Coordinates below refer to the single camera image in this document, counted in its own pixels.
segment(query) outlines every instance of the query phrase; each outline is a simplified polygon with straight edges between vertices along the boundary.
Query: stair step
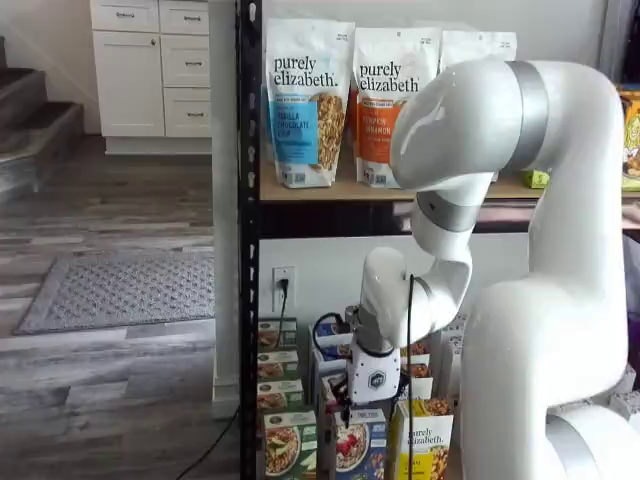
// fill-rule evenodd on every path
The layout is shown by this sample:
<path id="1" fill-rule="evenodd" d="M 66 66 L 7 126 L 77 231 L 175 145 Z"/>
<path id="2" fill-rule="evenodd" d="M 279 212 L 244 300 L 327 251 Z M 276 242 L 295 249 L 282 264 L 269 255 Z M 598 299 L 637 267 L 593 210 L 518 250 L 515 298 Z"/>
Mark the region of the stair step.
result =
<path id="1" fill-rule="evenodd" d="M 0 70 L 0 130 L 19 125 L 47 101 L 44 80 L 30 69 Z"/>
<path id="2" fill-rule="evenodd" d="M 37 191 L 55 165 L 74 148 L 83 131 L 82 106 L 69 102 L 42 105 L 19 124 L 27 144 L 0 153 L 0 201 Z"/>

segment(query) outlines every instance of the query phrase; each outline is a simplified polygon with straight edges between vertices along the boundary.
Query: cabinet drawer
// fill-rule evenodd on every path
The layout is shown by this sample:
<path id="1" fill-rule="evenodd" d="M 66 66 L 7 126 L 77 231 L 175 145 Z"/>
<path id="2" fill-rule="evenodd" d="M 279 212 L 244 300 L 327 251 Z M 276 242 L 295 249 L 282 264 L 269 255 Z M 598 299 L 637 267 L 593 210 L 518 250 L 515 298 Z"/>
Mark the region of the cabinet drawer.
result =
<path id="1" fill-rule="evenodd" d="M 160 0 L 162 33 L 209 35 L 207 2 Z"/>
<path id="2" fill-rule="evenodd" d="M 167 137 L 210 137 L 210 90 L 165 88 L 164 116 Z"/>
<path id="3" fill-rule="evenodd" d="M 165 87 L 209 86 L 209 37 L 162 35 Z"/>
<path id="4" fill-rule="evenodd" d="M 94 30 L 158 32 L 158 0 L 91 0 Z"/>

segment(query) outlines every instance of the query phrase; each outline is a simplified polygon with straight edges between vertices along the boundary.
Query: food packaging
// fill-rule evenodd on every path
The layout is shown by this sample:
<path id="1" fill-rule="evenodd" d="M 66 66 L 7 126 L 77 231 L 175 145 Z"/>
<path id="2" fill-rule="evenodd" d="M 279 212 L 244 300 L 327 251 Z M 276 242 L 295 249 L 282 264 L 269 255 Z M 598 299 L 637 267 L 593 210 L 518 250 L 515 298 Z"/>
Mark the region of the food packaging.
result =
<path id="1" fill-rule="evenodd" d="M 510 62 L 516 59 L 518 40 L 512 32 L 442 32 L 440 72 L 461 62 L 496 59 Z"/>
<path id="2" fill-rule="evenodd" d="M 322 347 L 328 355 L 313 348 L 313 376 L 309 382 L 309 398 L 313 405 L 319 404 L 321 393 L 320 377 L 330 373 L 341 373 L 347 369 L 346 358 L 334 358 L 335 356 L 347 356 L 351 353 L 350 344 L 330 345 Z"/>
<path id="3" fill-rule="evenodd" d="M 429 367 L 431 376 L 433 377 L 433 384 L 436 388 L 436 391 L 433 392 L 434 395 L 439 394 L 438 386 L 440 383 L 444 348 L 451 337 L 463 334 L 466 321 L 467 315 L 458 313 L 449 325 L 427 337 L 430 352 Z"/>
<path id="4" fill-rule="evenodd" d="M 353 333 L 351 332 L 352 327 L 347 322 L 344 322 L 342 325 L 338 325 L 335 319 L 327 319 L 324 322 L 320 323 L 317 328 L 316 340 L 318 341 L 318 345 L 321 347 L 330 347 L 335 345 L 349 345 L 351 344 L 351 339 L 353 338 Z M 316 355 L 315 355 L 315 345 L 313 344 L 313 325 L 309 326 L 309 376 L 308 376 L 308 392 L 310 395 L 309 403 L 315 405 L 316 398 L 315 395 L 315 381 L 316 381 Z"/>
<path id="5" fill-rule="evenodd" d="M 298 352 L 281 350 L 258 354 L 258 381 L 299 378 Z"/>
<path id="6" fill-rule="evenodd" d="M 336 177 L 349 95 L 355 24 L 267 22 L 266 80 L 278 181 L 329 187 Z"/>
<path id="7" fill-rule="evenodd" d="M 407 374 L 408 365 L 402 365 L 402 372 Z M 426 363 L 415 363 L 411 359 L 411 398 L 429 400 L 433 392 L 433 378 L 429 376 L 429 365 Z M 409 398 L 409 387 L 398 396 L 400 400 Z"/>
<path id="8" fill-rule="evenodd" d="M 446 400 L 413 400 L 413 479 L 444 480 L 453 412 Z M 409 478 L 409 402 L 398 403 L 389 432 L 387 480 Z"/>
<path id="9" fill-rule="evenodd" d="M 359 182 L 398 188 L 389 166 L 391 135 L 405 103 L 437 76 L 441 35 L 441 29 L 428 27 L 356 29 Z"/>
<path id="10" fill-rule="evenodd" d="M 609 408 L 618 413 L 640 435 L 640 392 L 616 393 Z"/>
<path id="11" fill-rule="evenodd" d="M 282 331 L 280 331 L 280 319 L 265 319 L 258 323 L 259 352 L 296 348 L 297 341 L 298 329 L 295 318 L 283 319 Z"/>
<path id="12" fill-rule="evenodd" d="M 302 381 L 258 382 L 258 411 L 299 407 L 304 403 Z"/>
<path id="13" fill-rule="evenodd" d="M 352 410 L 349 426 L 333 415 L 331 480 L 383 480 L 387 420 L 381 409 Z"/>
<path id="14" fill-rule="evenodd" d="M 442 356 L 442 375 L 438 385 L 438 396 L 457 405 L 460 400 L 460 379 L 462 373 L 462 337 L 451 337 Z"/>
<path id="15" fill-rule="evenodd" d="M 310 408 L 289 409 L 264 416 L 265 476 L 282 480 L 315 480 L 316 416 Z"/>
<path id="16" fill-rule="evenodd" d="M 624 111 L 622 189 L 640 191 L 640 91 L 621 90 Z"/>

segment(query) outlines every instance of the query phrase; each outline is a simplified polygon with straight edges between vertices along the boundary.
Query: staircase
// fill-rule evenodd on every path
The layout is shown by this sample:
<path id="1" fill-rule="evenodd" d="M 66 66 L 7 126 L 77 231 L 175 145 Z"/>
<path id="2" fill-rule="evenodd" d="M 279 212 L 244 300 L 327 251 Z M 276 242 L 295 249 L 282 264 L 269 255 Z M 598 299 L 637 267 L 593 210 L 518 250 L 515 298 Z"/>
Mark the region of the staircase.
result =
<path id="1" fill-rule="evenodd" d="M 38 191 L 82 132 L 82 106 L 47 101 L 44 73 L 7 67 L 0 37 L 0 201 Z"/>

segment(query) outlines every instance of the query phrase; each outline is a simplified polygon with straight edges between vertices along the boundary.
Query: rug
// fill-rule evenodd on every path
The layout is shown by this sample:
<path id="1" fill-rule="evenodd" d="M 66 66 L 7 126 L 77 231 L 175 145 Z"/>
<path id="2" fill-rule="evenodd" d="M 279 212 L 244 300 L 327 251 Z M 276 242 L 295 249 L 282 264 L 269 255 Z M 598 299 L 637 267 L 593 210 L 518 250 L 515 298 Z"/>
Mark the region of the rug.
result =
<path id="1" fill-rule="evenodd" d="M 213 318 L 213 253 L 56 260 L 17 335 Z"/>

